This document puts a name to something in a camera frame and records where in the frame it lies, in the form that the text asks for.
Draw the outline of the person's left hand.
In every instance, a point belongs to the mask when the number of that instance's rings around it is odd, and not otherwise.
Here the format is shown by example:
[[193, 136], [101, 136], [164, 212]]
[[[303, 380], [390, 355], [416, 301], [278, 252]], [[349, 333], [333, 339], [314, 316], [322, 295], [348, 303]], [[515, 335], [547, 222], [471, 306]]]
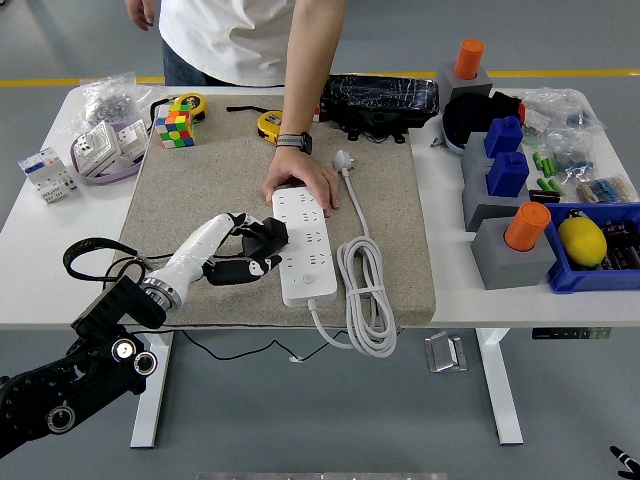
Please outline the person's left hand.
[[262, 185], [265, 201], [272, 203], [276, 189], [295, 179], [306, 185], [329, 218], [340, 207], [339, 178], [335, 170], [293, 147], [277, 147]]

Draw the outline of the person's right hand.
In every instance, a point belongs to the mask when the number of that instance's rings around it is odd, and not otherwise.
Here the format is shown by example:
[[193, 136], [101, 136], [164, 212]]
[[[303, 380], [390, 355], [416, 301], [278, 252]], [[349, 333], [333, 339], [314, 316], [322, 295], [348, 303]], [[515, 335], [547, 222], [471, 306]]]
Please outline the person's right hand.
[[130, 21], [140, 30], [148, 31], [155, 23], [154, 0], [126, 0], [126, 11]]

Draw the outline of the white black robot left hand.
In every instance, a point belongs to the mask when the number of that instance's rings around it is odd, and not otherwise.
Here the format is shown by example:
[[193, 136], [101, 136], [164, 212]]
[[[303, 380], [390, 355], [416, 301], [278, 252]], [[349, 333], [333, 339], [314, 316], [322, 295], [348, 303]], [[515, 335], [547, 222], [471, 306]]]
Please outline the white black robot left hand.
[[[242, 238], [242, 251], [229, 258], [217, 249], [230, 236]], [[281, 262], [288, 243], [286, 225], [272, 217], [262, 221], [246, 213], [220, 214], [196, 229], [167, 264], [142, 282], [143, 290], [166, 310], [182, 306], [191, 283], [204, 277], [214, 286], [251, 283]]]

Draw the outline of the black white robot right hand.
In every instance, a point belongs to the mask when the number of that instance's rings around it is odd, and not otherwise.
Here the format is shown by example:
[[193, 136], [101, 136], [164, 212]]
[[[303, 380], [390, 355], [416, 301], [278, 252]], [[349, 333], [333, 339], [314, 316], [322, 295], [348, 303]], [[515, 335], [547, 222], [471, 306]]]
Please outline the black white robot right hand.
[[623, 469], [617, 472], [621, 479], [640, 480], [639, 462], [617, 446], [609, 447], [611, 454], [623, 465]]

